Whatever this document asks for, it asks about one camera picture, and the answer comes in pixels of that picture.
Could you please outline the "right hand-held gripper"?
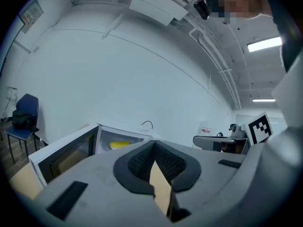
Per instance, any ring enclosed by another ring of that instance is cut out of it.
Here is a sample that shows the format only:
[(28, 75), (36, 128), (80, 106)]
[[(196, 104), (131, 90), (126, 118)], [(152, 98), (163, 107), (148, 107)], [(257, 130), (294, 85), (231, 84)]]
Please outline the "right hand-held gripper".
[(204, 150), (248, 153), (251, 146), (266, 141), (273, 134), (266, 112), (241, 124), (231, 124), (229, 130), (230, 137), (195, 136), (193, 144)]

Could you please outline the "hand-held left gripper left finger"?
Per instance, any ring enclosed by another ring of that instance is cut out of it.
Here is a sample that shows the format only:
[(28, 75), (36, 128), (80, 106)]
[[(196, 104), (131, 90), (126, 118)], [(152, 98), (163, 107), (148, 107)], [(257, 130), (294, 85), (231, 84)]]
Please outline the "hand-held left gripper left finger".
[(47, 209), (73, 182), (88, 186), (62, 224), (68, 227), (169, 227), (170, 221), (160, 211), (151, 195), (135, 194), (125, 189), (113, 173), (115, 161), (144, 145), (90, 156), (52, 180), (36, 197)]

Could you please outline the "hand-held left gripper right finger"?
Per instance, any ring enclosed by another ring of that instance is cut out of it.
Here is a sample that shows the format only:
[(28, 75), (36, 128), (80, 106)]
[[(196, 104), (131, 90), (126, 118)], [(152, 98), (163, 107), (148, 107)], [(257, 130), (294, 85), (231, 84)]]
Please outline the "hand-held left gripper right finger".
[(156, 203), (166, 216), (155, 226), (243, 227), (239, 188), (232, 183), (244, 156), (155, 141)]

